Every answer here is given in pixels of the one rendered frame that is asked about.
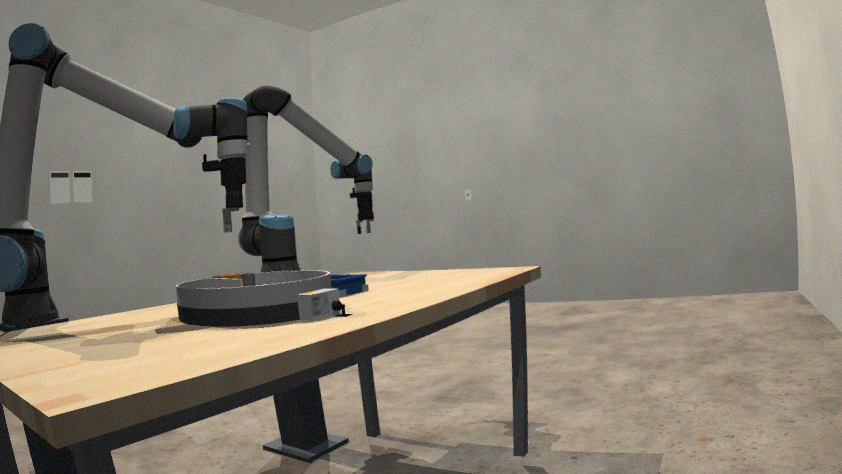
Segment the table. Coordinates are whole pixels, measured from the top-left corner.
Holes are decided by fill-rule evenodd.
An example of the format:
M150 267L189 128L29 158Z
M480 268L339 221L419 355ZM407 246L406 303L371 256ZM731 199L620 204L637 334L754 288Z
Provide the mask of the table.
M325 429L320 377L358 365L366 434L377 436L371 359L508 300L513 452L525 455L524 287L541 268L367 275L368 292L342 299L344 318L193 326L170 304L11 331L0 336L0 402L23 421L37 474L115 473L112 450L269 396L281 438L264 449L317 457L347 442ZM0 417L0 474L17 473Z

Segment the concrete wall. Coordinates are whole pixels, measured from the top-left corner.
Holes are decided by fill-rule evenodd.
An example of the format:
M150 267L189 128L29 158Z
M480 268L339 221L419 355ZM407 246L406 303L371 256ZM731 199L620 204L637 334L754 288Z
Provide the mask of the concrete wall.
M797 288L762 0L406 0L311 44L316 112L375 160L370 236L319 194L326 268L541 265L529 301Z
M0 93L8 37L27 22L46 27L80 64L173 107L243 97L264 84L309 106L306 33L196 0L4 0ZM269 132L272 210L296 217L301 263L314 265L312 147L282 119ZM203 153L216 157L215 139L185 149L65 89L45 88L30 221L46 234L62 316L175 303L182 281L259 271L237 234L222 232L224 188L219 173L202 172ZM50 204L51 170L92 171L93 203Z
M842 2L766 6L792 142L798 290L842 328Z

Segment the ceiling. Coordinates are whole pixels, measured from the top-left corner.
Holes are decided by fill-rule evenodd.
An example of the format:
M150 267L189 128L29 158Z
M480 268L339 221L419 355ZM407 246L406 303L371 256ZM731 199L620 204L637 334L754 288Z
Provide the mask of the ceiling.
M202 0L238 12L314 31L401 0Z

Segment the floor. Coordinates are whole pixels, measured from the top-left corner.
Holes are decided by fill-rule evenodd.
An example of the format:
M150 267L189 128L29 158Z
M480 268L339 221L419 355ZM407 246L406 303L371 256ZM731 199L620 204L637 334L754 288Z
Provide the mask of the floor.
M506 303L374 359L377 438L352 367L321 379L328 431L351 441L313 464L262 449L278 437L267 398L115 450L117 472L842 473L842 333L799 292L526 312L525 457L512 456Z

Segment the black table frame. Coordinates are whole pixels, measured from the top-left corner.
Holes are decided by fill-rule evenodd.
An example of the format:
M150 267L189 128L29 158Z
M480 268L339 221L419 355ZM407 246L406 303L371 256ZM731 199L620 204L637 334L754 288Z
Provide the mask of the black table frame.
M301 390L304 390L305 393L307 390L310 390L312 394L314 386L315 390L318 390L319 378L346 369L352 365L357 365L359 368L366 434L376 437L380 434L380 422L377 416L377 399L374 391L374 372L371 359L456 324L463 319L481 313L507 300L509 301L512 339L513 452L515 456L524 456L528 450L526 298L525 289L521 286L473 308L353 354L348 354L316 367L233 395L228 395L199 406L181 410L60 449L54 448L24 424L35 472L36 474L116 474L114 462L111 458L112 450L187 426L191 423L225 413L270 396L275 398L276 408L278 410L277 414L280 415L282 409L284 409L284 413L287 413L288 416L289 411L287 409L289 406L284 405L284 403L289 403L288 397L290 394ZM305 440L310 444L299 446L299 448L305 451L309 448L310 450L324 453L347 442L347 438L327 435L326 431L322 432L320 429L321 426L324 426L324 412L322 411L320 392L317 406L315 408L311 406L310 410L313 411L310 413L312 415L310 418L298 417L298 428L303 428L303 425L306 424L308 426L315 425L316 429L315 431L310 430L310 439ZM279 418L281 438L285 438L284 434L287 435L286 437L297 436L296 421L284 423L285 417ZM313 438L313 436L320 438L321 443L319 445L312 445L314 439L319 441L319 439ZM264 448L270 449L267 446L272 445L272 443L268 443ZM293 455L294 453L288 452L284 454ZM0 410L0 474L18 474L3 410Z

